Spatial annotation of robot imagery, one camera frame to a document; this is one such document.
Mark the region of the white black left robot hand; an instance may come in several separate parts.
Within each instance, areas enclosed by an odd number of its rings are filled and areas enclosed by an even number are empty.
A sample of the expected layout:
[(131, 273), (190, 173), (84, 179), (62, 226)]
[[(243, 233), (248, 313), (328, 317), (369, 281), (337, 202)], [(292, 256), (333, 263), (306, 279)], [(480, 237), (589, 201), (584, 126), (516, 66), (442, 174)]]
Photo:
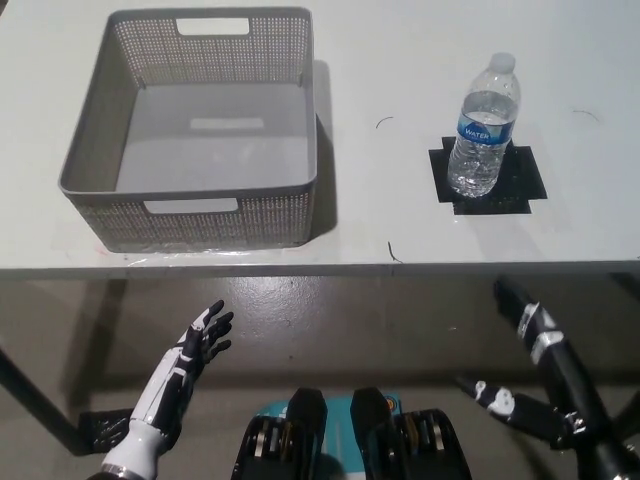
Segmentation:
[(177, 442), (183, 417), (204, 368), (231, 346), (234, 313), (219, 300), (206, 308), (168, 349), (139, 397), (128, 433), (101, 463), (95, 479), (155, 479), (159, 459)]

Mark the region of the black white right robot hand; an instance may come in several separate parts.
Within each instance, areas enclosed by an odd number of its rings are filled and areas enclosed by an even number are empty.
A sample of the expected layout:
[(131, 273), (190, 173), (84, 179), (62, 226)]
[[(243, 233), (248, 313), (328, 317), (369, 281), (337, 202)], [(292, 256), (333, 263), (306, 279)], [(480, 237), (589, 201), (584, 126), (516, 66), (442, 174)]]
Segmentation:
[(553, 450), (573, 451), (580, 479), (637, 479), (639, 454), (625, 443), (633, 435), (632, 426), (609, 416), (560, 325), (540, 301), (506, 277), (495, 281), (493, 294), (499, 314), (513, 327), (539, 373), (549, 401), (466, 376), (456, 378), (461, 390), (502, 424)]

